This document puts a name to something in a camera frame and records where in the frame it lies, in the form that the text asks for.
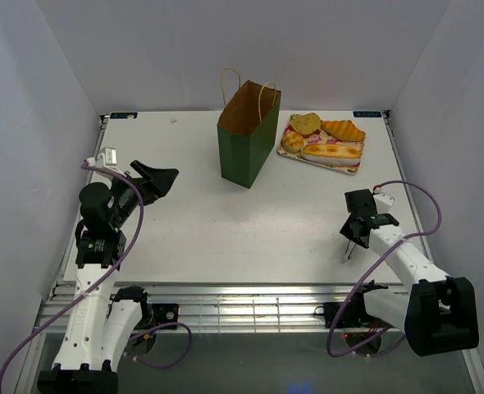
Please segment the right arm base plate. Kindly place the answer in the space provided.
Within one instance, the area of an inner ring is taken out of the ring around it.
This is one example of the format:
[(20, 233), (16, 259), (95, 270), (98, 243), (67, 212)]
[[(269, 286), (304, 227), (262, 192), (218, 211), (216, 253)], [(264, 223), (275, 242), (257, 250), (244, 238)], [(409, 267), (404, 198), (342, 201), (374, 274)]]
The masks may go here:
[[(322, 318), (324, 321), (324, 327), (330, 328), (337, 312), (340, 308), (338, 302), (325, 302), (318, 305), (313, 311), (313, 316), (316, 318)], [(336, 328), (377, 328), (381, 329), (389, 327), (389, 324), (367, 315), (363, 310), (357, 310), (353, 306), (348, 306), (336, 324)]]

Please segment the long sandwich bread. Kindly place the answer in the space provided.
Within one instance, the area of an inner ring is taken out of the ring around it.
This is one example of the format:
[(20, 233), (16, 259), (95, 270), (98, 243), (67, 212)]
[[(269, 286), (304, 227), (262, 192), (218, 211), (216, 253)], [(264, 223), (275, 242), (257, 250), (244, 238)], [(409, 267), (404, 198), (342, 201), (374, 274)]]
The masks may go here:
[(360, 164), (362, 154), (355, 148), (338, 144), (308, 144), (300, 150), (304, 160), (332, 167)]

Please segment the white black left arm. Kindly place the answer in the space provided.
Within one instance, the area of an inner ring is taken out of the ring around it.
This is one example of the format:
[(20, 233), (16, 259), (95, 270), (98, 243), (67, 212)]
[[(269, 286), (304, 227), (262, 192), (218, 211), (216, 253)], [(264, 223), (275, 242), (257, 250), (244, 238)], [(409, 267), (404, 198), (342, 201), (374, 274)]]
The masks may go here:
[(116, 393), (117, 366), (130, 335), (153, 321), (153, 307), (143, 287), (112, 291), (134, 245), (121, 228), (135, 210), (143, 212), (166, 196), (179, 172), (137, 160), (130, 165), (136, 177), (94, 158), (83, 164), (111, 182), (91, 182), (79, 193), (75, 298), (53, 365), (39, 373), (37, 387), (42, 393)]

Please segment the orange croissant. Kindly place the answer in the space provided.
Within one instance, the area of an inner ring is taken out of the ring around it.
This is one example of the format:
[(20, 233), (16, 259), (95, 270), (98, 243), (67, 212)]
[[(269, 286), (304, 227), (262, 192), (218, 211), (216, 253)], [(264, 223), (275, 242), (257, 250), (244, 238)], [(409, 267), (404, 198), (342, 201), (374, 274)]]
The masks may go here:
[(341, 141), (361, 142), (365, 140), (365, 132), (361, 131), (351, 120), (323, 121), (322, 129), (329, 135)]

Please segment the green paper bag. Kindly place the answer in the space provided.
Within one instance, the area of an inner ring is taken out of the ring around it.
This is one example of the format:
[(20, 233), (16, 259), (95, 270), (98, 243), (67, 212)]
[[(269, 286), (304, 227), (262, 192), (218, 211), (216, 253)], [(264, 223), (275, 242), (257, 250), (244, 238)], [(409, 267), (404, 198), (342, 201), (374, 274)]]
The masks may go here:
[(249, 189), (275, 146), (281, 91), (273, 82), (238, 83), (217, 122), (221, 177)]

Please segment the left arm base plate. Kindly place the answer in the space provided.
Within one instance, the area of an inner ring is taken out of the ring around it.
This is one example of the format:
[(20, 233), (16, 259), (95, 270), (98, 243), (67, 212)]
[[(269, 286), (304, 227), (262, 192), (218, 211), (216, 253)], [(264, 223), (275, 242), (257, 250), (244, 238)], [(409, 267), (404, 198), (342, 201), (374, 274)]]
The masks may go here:
[(147, 330), (165, 323), (175, 323), (179, 318), (178, 304), (140, 304), (140, 317), (136, 330)]

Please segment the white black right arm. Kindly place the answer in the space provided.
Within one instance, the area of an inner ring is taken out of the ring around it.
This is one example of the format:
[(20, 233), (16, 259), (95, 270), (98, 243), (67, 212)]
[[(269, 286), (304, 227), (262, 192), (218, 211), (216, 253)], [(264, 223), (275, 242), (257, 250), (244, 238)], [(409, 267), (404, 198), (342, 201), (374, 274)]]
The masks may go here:
[(402, 232), (389, 212), (393, 198), (378, 187), (347, 192), (345, 202), (349, 216), (341, 235), (376, 253), (378, 260), (340, 304), (329, 333), (350, 308), (352, 320), (360, 326), (379, 319), (399, 329), (419, 356), (476, 348), (473, 284), (438, 268), (411, 243), (412, 236)]

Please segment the metal tongs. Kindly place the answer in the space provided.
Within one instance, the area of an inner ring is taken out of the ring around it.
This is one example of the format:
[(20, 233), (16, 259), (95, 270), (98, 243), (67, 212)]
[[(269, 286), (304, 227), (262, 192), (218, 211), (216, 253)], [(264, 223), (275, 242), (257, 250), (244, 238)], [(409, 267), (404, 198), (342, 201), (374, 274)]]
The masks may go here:
[(346, 263), (352, 258), (355, 247), (356, 247), (356, 244), (353, 241), (348, 241), (348, 244), (345, 247), (345, 252), (343, 253), (343, 256), (341, 259), (342, 263)]

